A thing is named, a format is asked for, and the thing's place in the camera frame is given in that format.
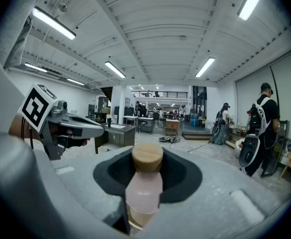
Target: balcony railing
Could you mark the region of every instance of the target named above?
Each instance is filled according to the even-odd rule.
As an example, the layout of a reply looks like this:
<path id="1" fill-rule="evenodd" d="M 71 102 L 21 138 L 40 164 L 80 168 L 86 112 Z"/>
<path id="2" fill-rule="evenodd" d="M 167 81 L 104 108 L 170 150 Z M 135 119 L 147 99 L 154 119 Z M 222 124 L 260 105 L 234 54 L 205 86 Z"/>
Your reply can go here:
<path id="1" fill-rule="evenodd" d="M 136 98 L 187 98 L 187 92 L 179 91 L 131 91 Z"/>

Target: ceiling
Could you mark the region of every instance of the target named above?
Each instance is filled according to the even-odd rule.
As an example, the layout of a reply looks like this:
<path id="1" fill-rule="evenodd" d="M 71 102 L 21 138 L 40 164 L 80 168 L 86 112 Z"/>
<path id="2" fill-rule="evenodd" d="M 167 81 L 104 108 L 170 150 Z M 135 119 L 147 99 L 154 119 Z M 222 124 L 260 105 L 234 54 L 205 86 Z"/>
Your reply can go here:
<path id="1" fill-rule="evenodd" d="M 65 3 L 67 11 L 58 5 Z M 279 0 L 260 0 L 247 21 L 243 0 L 38 0 L 37 6 L 76 33 L 73 40 L 37 18 L 23 58 L 61 81 L 88 88 L 178 84 L 217 86 L 270 61 L 291 34 Z M 200 77 L 208 57 L 216 60 Z M 105 66 L 111 61 L 126 78 Z"/>

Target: office chair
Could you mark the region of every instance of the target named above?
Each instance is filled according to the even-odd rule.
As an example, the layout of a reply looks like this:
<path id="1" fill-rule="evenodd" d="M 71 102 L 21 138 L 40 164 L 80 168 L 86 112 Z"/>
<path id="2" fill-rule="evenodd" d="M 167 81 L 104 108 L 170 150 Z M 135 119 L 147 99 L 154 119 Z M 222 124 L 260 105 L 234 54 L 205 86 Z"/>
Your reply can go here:
<path id="1" fill-rule="evenodd" d="M 160 114 L 159 113 L 153 113 L 153 120 L 155 123 L 155 120 L 157 120 L 157 126 L 159 127 L 159 117 L 160 117 Z"/>

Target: wooden cap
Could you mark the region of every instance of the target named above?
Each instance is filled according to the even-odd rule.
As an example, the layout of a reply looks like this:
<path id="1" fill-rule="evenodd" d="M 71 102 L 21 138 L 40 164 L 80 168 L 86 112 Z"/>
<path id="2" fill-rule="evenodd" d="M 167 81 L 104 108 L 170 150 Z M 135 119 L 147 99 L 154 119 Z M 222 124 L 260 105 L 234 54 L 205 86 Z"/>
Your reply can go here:
<path id="1" fill-rule="evenodd" d="M 161 168 L 163 149 L 156 143 L 140 143 L 132 149 L 132 158 L 138 172 L 153 173 Z"/>

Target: black cap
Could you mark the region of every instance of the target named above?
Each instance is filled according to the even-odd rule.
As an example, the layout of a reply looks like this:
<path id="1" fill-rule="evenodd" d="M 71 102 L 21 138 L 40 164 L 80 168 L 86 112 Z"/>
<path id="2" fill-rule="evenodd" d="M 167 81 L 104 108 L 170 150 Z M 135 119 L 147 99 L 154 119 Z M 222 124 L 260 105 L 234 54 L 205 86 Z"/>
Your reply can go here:
<path id="1" fill-rule="evenodd" d="M 263 90 L 266 90 L 266 89 L 272 89 L 271 88 L 271 86 L 270 86 L 270 84 L 268 84 L 268 83 L 263 83 L 262 85 L 261 85 L 261 91 L 263 91 Z"/>

